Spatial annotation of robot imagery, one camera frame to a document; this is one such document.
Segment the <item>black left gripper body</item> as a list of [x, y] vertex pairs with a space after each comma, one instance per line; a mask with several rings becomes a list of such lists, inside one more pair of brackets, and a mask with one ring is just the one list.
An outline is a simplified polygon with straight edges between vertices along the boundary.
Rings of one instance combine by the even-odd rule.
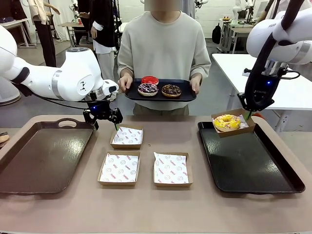
[[112, 111], [108, 100], [89, 102], [89, 110], [94, 120], [111, 120]]

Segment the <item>purple sprinkled donut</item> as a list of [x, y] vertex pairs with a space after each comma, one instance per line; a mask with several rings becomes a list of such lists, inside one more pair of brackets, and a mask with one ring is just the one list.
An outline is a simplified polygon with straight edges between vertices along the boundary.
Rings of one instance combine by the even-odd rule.
[[142, 83], [138, 86], [138, 92], [145, 97], [153, 97], [158, 93], [158, 87], [150, 83]]

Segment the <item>red glazed donut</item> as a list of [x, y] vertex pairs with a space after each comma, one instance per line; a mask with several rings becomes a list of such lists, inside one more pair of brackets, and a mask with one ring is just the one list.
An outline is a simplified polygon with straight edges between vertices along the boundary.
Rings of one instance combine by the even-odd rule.
[[153, 84], [153, 85], [158, 85], [159, 84], [159, 79], [154, 77], [154, 76], [145, 76], [141, 79], [142, 84]]

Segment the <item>chocolate sprinkled donut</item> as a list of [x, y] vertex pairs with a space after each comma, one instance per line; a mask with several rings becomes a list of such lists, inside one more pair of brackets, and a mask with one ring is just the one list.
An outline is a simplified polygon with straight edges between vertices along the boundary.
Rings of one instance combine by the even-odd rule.
[[182, 90], [178, 86], [172, 84], [164, 85], [161, 91], [164, 96], [170, 98], [179, 97], [182, 93]]

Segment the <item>small black tray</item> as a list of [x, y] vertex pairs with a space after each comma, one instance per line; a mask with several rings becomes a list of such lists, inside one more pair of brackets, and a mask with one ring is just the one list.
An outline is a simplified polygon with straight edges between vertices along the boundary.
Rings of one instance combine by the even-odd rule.
[[[158, 84], [158, 93], [153, 97], [142, 96], [138, 92], [138, 86], [141, 84], [141, 78], [135, 78], [127, 89], [125, 96], [134, 101], [170, 101], [170, 102], [190, 102], [196, 99], [196, 94], [190, 86], [190, 82], [182, 79], [160, 79]], [[181, 95], [179, 97], [166, 97], [162, 94], [161, 88], [164, 85], [176, 85], [181, 89]]]

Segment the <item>person's right forearm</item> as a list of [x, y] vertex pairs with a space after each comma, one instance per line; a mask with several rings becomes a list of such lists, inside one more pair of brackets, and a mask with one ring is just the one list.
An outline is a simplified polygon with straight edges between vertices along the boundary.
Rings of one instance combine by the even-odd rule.
[[130, 76], [131, 78], [134, 77], [133, 59], [131, 55], [119, 53], [117, 64], [120, 78], [123, 76]]

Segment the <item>black plastic serving tray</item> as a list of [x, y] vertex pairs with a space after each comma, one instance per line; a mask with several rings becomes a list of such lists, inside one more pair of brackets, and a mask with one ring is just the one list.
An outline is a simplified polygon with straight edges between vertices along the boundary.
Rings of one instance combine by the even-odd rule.
[[223, 138], [212, 122], [197, 125], [219, 190], [258, 195], [304, 192], [301, 178], [259, 125], [250, 133]]

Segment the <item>brown plastic serving tray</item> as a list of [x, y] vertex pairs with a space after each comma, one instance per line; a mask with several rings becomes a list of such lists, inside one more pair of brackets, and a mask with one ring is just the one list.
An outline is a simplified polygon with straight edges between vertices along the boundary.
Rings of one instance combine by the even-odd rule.
[[72, 118], [34, 123], [0, 155], [0, 194], [56, 194], [65, 190], [94, 131]]

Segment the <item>person's left hand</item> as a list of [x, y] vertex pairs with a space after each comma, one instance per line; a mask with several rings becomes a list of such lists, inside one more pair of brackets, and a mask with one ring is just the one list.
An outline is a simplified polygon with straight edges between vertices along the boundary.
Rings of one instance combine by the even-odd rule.
[[196, 73], [196, 74], [191, 76], [190, 86], [196, 95], [199, 93], [201, 82], [202, 82], [202, 74], [201, 73]]

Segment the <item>grey desk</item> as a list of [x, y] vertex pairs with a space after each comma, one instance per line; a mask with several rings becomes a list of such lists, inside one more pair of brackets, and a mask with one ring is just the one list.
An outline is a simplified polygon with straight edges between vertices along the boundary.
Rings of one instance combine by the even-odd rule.
[[250, 24], [229, 24], [227, 26], [228, 42], [227, 54], [246, 53], [247, 37], [253, 25]]

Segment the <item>black backpack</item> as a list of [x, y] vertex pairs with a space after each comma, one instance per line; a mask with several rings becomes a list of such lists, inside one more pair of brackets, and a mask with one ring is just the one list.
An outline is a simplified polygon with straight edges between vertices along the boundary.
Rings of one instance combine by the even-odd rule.
[[220, 44], [221, 37], [222, 37], [222, 30], [218, 23], [218, 25], [216, 25], [212, 31], [212, 42], [215, 44]]

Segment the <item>person in beige sweater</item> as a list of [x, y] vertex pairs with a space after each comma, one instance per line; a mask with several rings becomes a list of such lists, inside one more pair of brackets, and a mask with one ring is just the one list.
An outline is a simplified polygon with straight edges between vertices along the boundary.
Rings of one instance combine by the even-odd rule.
[[119, 53], [132, 56], [133, 80], [154, 76], [190, 82], [194, 56], [208, 54], [200, 23], [180, 5], [181, 0], [144, 0], [146, 12], [126, 25]]

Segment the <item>mannequin in black jacket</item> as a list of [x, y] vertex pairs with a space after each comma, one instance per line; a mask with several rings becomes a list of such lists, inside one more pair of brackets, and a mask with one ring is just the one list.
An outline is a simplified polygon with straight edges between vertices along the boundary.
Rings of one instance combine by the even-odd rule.
[[115, 80], [115, 20], [113, 0], [90, 0], [89, 12], [80, 13], [90, 20], [90, 33], [103, 79]]

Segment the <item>white table with metal legs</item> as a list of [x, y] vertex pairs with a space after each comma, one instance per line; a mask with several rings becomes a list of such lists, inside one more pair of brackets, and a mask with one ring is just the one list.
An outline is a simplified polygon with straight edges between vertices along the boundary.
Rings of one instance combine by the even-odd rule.
[[0, 47], [12, 49], [13, 44], [16, 44], [18, 57], [28, 60], [29, 53], [35, 52], [37, 48], [30, 37], [28, 26], [29, 19], [0, 23]]

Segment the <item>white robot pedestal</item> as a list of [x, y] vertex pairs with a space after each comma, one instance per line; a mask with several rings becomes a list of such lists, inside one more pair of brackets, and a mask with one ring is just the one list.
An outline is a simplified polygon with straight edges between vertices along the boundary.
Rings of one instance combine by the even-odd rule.
[[12, 104], [20, 98], [19, 90], [11, 82], [0, 77], [0, 106]]

